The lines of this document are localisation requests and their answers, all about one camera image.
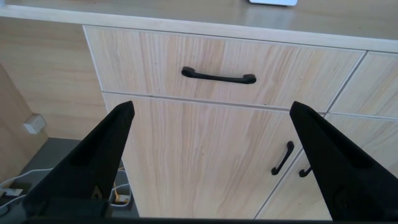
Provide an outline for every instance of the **cabinet door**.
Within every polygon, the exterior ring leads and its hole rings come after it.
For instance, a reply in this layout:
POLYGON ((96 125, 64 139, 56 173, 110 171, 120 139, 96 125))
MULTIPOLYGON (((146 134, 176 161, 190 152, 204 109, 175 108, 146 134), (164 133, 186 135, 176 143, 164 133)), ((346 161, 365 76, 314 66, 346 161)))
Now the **cabinet door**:
POLYGON ((123 154, 140 217, 254 218, 297 151, 289 114, 104 93, 132 100, 123 154), (271 169, 295 149, 278 175, 271 169))
POLYGON ((310 167, 302 151, 258 215, 258 219, 331 220, 328 207, 313 172, 300 177, 310 167))
POLYGON ((331 111, 398 117, 398 54, 368 53, 331 111))
POLYGON ((333 114, 326 119, 398 177, 398 121, 333 114))
POLYGON ((362 51, 85 26, 105 91, 326 111, 362 51), (245 85, 187 78, 183 67, 245 85))
MULTIPOLYGON (((331 114, 326 118, 398 177, 398 121, 331 114)), ((306 170, 309 166, 305 153, 301 153, 266 202, 258 218, 331 219, 313 172, 306 177, 299 177, 300 170, 306 170)))

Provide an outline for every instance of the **cabinet door handle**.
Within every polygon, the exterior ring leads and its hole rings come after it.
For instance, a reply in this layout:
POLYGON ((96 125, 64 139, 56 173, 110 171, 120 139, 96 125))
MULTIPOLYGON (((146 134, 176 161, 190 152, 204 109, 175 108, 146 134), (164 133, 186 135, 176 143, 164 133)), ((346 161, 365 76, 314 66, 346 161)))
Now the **cabinet door handle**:
POLYGON ((272 175, 277 175, 277 174, 279 173, 279 171, 281 170, 282 166, 284 166, 284 164, 285 164, 287 158, 289 158, 289 156, 290 156, 291 153, 293 152, 294 143, 293 143, 292 141, 289 141, 289 142, 286 144, 286 147, 287 147, 286 155, 285 155, 284 159, 282 159, 282 162, 279 164, 279 167, 278 167, 278 168, 276 168, 276 167, 272 168, 272 170, 271 170, 271 174, 272 174, 272 175))
POLYGON ((214 75, 205 75, 205 74, 196 73, 195 69, 190 67, 183 67, 181 74, 188 78, 200 78, 205 80, 215 80, 215 81, 232 82, 240 84, 253 84, 257 81, 256 76, 253 74, 243 75, 243 78, 217 77, 214 75))
POLYGON ((306 177, 311 172, 311 170, 312 170, 312 167, 308 168, 307 171, 302 169, 302 170, 300 170, 300 172, 298 172, 298 175, 300 177, 306 177))

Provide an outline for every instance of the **white cable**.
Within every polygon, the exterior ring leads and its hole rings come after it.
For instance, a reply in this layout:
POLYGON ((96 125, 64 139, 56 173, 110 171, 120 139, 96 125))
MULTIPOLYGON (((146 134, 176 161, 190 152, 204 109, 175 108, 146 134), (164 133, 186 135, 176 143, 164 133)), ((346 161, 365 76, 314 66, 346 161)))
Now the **white cable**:
POLYGON ((127 203, 122 204, 122 205, 116 205, 116 204, 111 204, 111 205, 114 207, 126 207, 130 204, 130 201, 131 201, 131 190, 129 189, 129 201, 127 203))
POLYGON ((1 205, 1 206, 0 206, 0 209, 4 208, 5 206, 7 206, 7 205, 11 204, 12 202, 15 202, 16 200, 18 200, 18 199, 20 199, 20 198, 23 198, 23 197, 25 197, 25 196, 26 196, 26 195, 21 195, 21 196, 18 196, 18 197, 16 197, 16 198, 12 199, 11 201, 5 203, 4 205, 1 205))
MULTIPOLYGON (((125 170, 119 169, 118 172, 119 172, 119 171, 125 172, 125 173, 127 174, 127 172, 126 172, 125 170)), ((119 186, 117 186, 117 187, 112 188, 111 195, 109 196, 109 199, 111 200, 112 192, 113 192, 114 190, 116 190, 116 189, 118 189, 118 188, 121 188, 121 187, 129 186, 129 185, 130 185, 130 184, 121 184, 121 185, 119 185, 119 186)), ((126 206, 129 205, 130 201, 131 201, 131 189, 129 189, 129 201, 128 201, 127 203, 122 204, 122 205, 116 205, 116 204, 111 204, 111 205, 114 206, 114 207, 126 207, 126 206)))
POLYGON ((18 179, 18 178, 24 177, 24 176, 26 176, 26 175, 30 174, 31 172, 38 172, 38 171, 50 171, 50 170, 52 170, 52 169, 53 169, 53 168, 49 168, 49 169, 34 169, 34 170, 30 170, 30 171, 26 172, 25 174, 22 174, 22 175, 19 175, 19 176, 17 176, 17 177, 13 177, 13 178, 10 178, 10 179, 8 179, 8 180, 4 181, 3 183, 1 183, 1 184, 0 184, 0 189, 2 189, 2 186, 3 186, 4 184, 6 184, 6 183, 8 183, 8 182, 10 182, 10 181, 13 181, 13 180, 15 180, 15 179, 18 179))
POLYGON ((117 186, 117 187, 112 188, 112 191, 114 191, 114 190, 116 190, 116 189, 119 189, 119 188, 121 188, 121 187, 128 186, 128 185, 130 185, 130 184, 121 184, 121 185, 119 185, 119 186, 117 186))

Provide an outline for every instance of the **power cord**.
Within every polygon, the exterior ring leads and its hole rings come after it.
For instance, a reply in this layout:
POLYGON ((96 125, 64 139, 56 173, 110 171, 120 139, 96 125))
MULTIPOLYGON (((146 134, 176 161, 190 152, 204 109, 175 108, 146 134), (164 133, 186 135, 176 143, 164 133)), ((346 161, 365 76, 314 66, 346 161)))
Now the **power cord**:
MULTIPOLYGON (((19 175, 19 176, 16 176, 16 177, 13 177, 13 178, 10 178, 10 179, 7 179, 7 180, 5 180, 4 182, 2 182, 1 184, 0 184, 0 190, 3 190, 3 185, 5 185, 6 183, 8 183, 8 182, 11 182, 11 181, 13 181, 13 180, 16 180, 16 179, 18 179, 18 178, 21 178, 21 177, 24 177, 24 176, 26 176, 26 175, 28 175, 28 174, 30 174, 30 173, 33 173, 33 172, 42 172, 42 171, 50 171, 50 170, 52 170, 53 168, 48 168, 48 169, 33 169, 33 170, 30 170, 30 171, 28 171, 28 172, 26 172, 25 174, 21 174, 21 175, 19 175)), ((125 172, 126 173, 126 171, 124 170, 124 167, 120 167, 119 169, 118 169, 118 172, 125 172)), ((118 196, 118 193, 117 193, 117 189, 118 188, 120 188, 120 187, 125 187, 125 186, 128 186, 129 184, 122 184, 122 185, 119 185, 119 186, 116 186, 116 183, 114 182, 114 188, 112 188, 112 191, 111 191, 111 193, 113 192, 113 191, 115 191, 115 194, 118 196)), ((10 204, 12 203, 12 202, 15 202, 15 201, 17 201, 17 200, 19 200, 19 199, 21 199, 21 198, 23 198, 23 197, 25 197, 26 195, 20 195, 20 196, 18 196, 18 197, 16 197, 16 198, 14 198, 14 199, 12 199, 12 200, 10 200, 9 202, 7 202, 7 203, 5 203, 4 205, 1 205, 0 206, 0 210, 1 209, 3 209, 4 207, 6 207, 6 206, 8 206, 8 211, 6 211, 4 214, 2 214, 1 216, 0 216, 0 218, 1 217, 3 217, 3 216, 5 216, 5 215, 7 215, 7 213, 9 213, 9 211, 10 211, 10 204)), ((123 205, 116 205, 116 204, 112 204, 111 203, 111 205, 112 206, 114 206, 114 207, 125 207, 125 206, 128 206, 129 205, 129 203, 130 203, 130 201, 131 201, 131 189, 129 190, 129 201, 127 202, 127 203, 125 203, 125 204, 123 204, 123 205)))
MULTIPOLYGON (((118 169, 118 172, 124 172, 124 173, 127 174, 127 172, 124 170, 124 167, 120 167, 120 168, 118 169)), ((114 184, 115 187, 112 188, 111 193, 114 191, 115 197, 116 197, 116 198, 119 198, 119 194, 118 194, 117 189, 120 188, 120 187, 125 187, 125 186, 128 186, 128 185, 129 185, 129 184, 122 184, 122 185, 119 185, 119 186, 116 187, 116 183, 113 182, 113 184, 114 184)), ((114 207, 126 207, 126 206, 128 206, 128 205, 130 204, 130 201, 131 201, 131 189, 129 189, 129 200, 127 201, 127 203, 122 204, 122 205, 117 205, 117 204, 111 203, 111 205, 114 206, 114 207)))
MULTIPOLYGON (((13 180, 15 180, 15 179, 24 177, 24 176, 26 176, 26 175, 28 175, 28 174, 30 174, 30 173, 32 173, 32 172, 50 171, 50 170, 52 170, 52 169, 53 169, 53 168, 30 170, 30 171, 26 172, 25 174, 22 174, 22 175, 19 175, 19 176, 10 178, 10 179, 8 179, 8 180, 5 180, 3 183, 0 184, 0 189, 3 190, 2 187, 3 187, 3 185, 5 185, 6 183, 11 182, 11 181, 13 181, 13 180)), ((18 196, 18 197, 16 197, 16 198, 10 200, 9 202, 5 203, 4 205, 1 205, 1 206, 0 206, 0 209, 3 209, 4 207, 10 205, 12 202, 15 202, 16 200, 19 200, 19 199, 21 199, 21 198, 23 198, 23 197, 25 197, 25 196, 26 196, 26 195, 20 195, 20 196, 18 196)))

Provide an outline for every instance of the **wall socket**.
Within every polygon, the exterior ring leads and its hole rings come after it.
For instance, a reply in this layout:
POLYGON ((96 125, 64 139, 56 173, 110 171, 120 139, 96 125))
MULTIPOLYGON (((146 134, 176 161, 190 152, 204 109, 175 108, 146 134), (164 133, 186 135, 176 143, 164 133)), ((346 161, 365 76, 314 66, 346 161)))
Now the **wall socket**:
POLYGON ((45 127, 45 120, 41 114, 32 114, 24 126, 29 133, 37 134, 45 127))

